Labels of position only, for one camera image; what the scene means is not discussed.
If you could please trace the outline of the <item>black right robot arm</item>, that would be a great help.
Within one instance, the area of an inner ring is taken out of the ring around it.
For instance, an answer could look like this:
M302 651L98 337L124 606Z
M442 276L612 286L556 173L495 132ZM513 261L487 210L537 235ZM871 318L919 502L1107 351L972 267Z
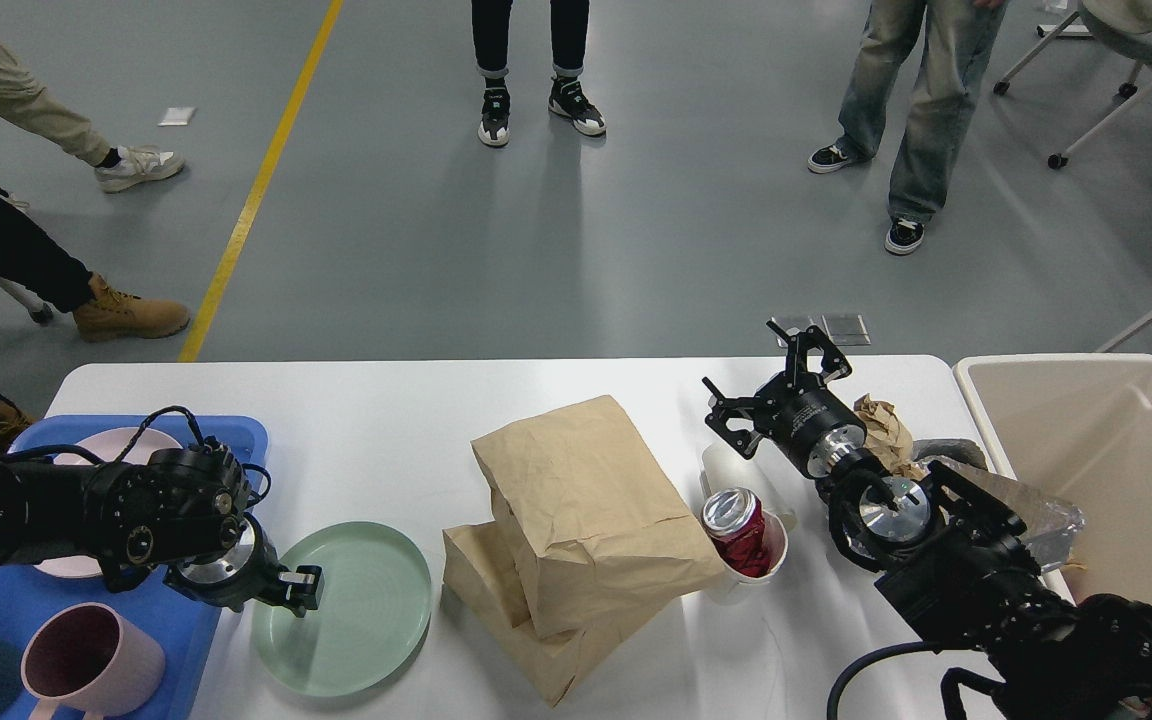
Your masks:
M1026 524L986 488L933 461L924 479L892 473L867 429L828 388L851 366L817 325L776 328L782 372L753 396L710 389L705 423L742 457L770 439L827 505L829 536L916 632L841 670L826 715L855 675L890 657L973 650L998 679L964 667L940 683L945 715L963 719L961 688L1007 719L1152 719L1152 606L1115 594L1069 602L1044 588L1021 541Z

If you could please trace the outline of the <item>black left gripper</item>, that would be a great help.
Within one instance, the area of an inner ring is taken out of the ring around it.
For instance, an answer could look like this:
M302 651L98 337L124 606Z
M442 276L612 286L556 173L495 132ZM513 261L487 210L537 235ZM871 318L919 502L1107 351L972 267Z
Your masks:
M172 564L164 583L189 600L232 611L242 611L250 600L283 607L296 617L319 609L320 566L300 564L291 570L279 564L274 544L250 511L241 529L238 541L219 559Z

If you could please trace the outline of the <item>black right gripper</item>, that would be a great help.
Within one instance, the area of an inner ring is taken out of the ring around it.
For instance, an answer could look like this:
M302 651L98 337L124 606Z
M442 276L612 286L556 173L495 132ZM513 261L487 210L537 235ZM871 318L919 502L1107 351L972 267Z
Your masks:
M867 429L842 404L827 384L852 374L846 355L818 325L786 331L776 319L767 323L786 347L783 379L791 391L774 397L727 397L717 384L703 378L710 392L704 423L741 457L755 457L764 438L771 439L808 478L827 478L847 455L861 450ZM732 429L732 420L749 420L751 429Z

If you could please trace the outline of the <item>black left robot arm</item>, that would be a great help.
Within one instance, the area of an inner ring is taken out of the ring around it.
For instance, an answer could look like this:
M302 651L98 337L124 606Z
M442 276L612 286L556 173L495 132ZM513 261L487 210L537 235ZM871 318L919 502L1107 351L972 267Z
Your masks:
M257 600L301 617L317 609L323 571L289 569L250 507L260 501L248 467L219 439L165 448L145 465L88 456L52 464L63 447L0 457L0 566L84 555L109 592L131 591L152 570L191 600L241 609Z

